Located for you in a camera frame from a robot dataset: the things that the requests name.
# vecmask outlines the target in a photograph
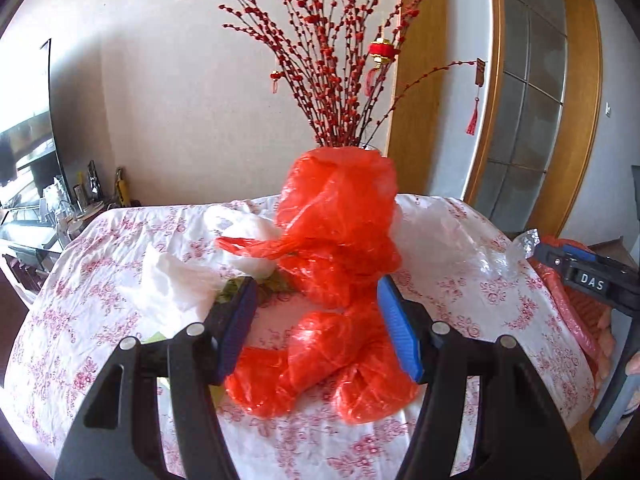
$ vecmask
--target white tablecloth with red flowers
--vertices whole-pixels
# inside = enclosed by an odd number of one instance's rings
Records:
[[[272,217],[277,201],[268,197],[226,206]],[[399,195],[397,202],[402,220],[394,225],[393,237],[403,264],[394,277],[404,296],[466,336],[495,340],[513,334],[567,425],[575,424],[591,403],[593,378],[536,273],[524,260],[504,272],[489,258],[481,269],[479,254],[499,256],[509,241],[464,203],[414,195]],[[114,346],[124,336],[145,339],[158,331],[120,291],[138,285],[146,246],[212,267],[223,277],[236,275],[219,263],[213,242],[228,221],[221,219],[219,228],[209,231],[203,222],[206,209],[105,212],[57,261],[16,338],[4,384],[18,418],[54,460]],[[247,343],[280,348],[300,316],[318,308],[299,294],[280,292],[258,310]],[[332,410],[331,387],[326,380],[303,394],[289,416],[273,420],[244,413],[225,397],[217,406],[218,418],[240,477],[393,478],[414,431],[422,393],[393,416],[348,426]],[[158,399],[168,469],[184,475],[164,386],[158,386]],[[478,381],[471,378],[454,472],[468,466],[477,408]]]

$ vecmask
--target silver screw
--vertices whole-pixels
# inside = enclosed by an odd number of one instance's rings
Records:
[[[131,350],[136,345],[136,338],[129,336],[120,342],[120,348],[123,350]]]
[[[204,332],[204,325],[202,323],[192,323],[187,327],[187,335],[196,337]]]
[[[516,348],[516,345],[518,344],[516,339],[510,335],[503,335],[500,338],[500,344],[502,346],[504,346],[505,348]]]
[[[431,330],[433,330],[434,334],[446,335],[451,330],[451,327],[442,321],[436,321],[433,325],[431,325]]]

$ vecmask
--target gray handle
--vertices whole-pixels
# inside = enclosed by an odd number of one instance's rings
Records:
[[[640,350],[640,320],[613,310],[611,333],[616,340],[616,348],[611,356],[613,371],[600,389],[595,402],[596,410],[589,421],[591,433],[601,444],[613,435],[634,393],[640,388],[640,375],[628,376],[625,372],[629,359]]]

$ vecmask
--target human hand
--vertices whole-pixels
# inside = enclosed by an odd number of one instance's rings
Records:
[[[595,377],[596,388],[602,386],[604,380],[611,373],[611,355],[616,347],[616,340],[611,335],[611,309],[608,308],[598,321],[598,328],[601,330],[598,338],[600,345],[600,355],[598,356],[598,373]],[[626,364],[627,375],[640,374],[640,352],[634,355]]]

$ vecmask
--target television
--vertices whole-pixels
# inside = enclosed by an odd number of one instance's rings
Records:
[[[0,207],[38,206],[57,177],[68,195],[49,109],[51,40],[0,74]]]

